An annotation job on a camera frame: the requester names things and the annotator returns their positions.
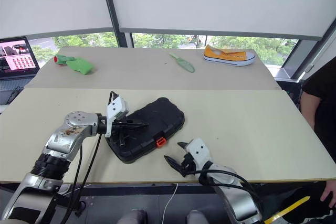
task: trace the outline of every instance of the laptop screen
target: laptop screen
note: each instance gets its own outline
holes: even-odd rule
[[[0,39],[0,78],[36,74],[40,69],[26,37]]]

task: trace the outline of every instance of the table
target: table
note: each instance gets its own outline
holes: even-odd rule
[[[196,72],[181,68],[169,52],[189,61]],[[84,76],[50,60],[25,88],[281,90],[258,57],[251,65],[235,67],[207,62],[203,52],[203,49],[65,47],[59,54],[89,60],[94,65],[93,72]]]
[[[21,181],[66,114],[105,114],[110,89],[25,89],[0,115],[0,181]],[[190,182],[171,169],[163,155],[183,159],[177,142],[201,137],[214,161],[234,168],[251,182],[336,178],[336,166],[308,123],[280,90],[115,90],[130,112],[167,97],[185,113],[185,124],[159,150],[133,164],[117,159],[102,139],[88,182]],[[82,167],[96,143],[87,138]],[[72,182],[78,156],[65,175]],[[86,169],[81,169],[79,180]]]

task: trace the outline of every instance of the yellow tool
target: yellow tool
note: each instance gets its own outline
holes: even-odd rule
[[[302,199],[296,201],[294,204],[290,205],[289,207],[285,208],[284,210],[282,210],[281,212],[278,212],[277,214],[273,215],[271,218],[265,220],[265,224],[270,224],[273,221],[275,221],[276,219],[284,216],[285,214],[291,212],[292,210],[294,210],[295,208],[297,208],[298,206],[302,205],[303,203],[305,203],[306,201],[308,201],[310,199],[310,196],[305,196]]]

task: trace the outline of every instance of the white shoe sole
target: white shoe sole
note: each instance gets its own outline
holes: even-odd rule
[[[248,60],[242,60],[242,61],[235,61],[235,60],[220,60],[220,59],[216,59],[216,58],[210,58],[210,57],[206,57],[204,55],[204,59],[206,61],[211,61],[211,62],[219,62],[219,63],[223,63],[223,64],[227,64],[227,65],[232,65],[232,66],[237,66],[237,67],[241,67],[241,66],[246,66],[246,65],[250,65],[253,62],[256,61],[256,56],[253,55],[252,58],[248,59]]]

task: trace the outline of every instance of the red latch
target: red latch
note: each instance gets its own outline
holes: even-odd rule
[[[165,139],[164,137],[161,137],[158,140],[156,140],[156,148],[161,148],[166,143],[167,143],[167,139]]]

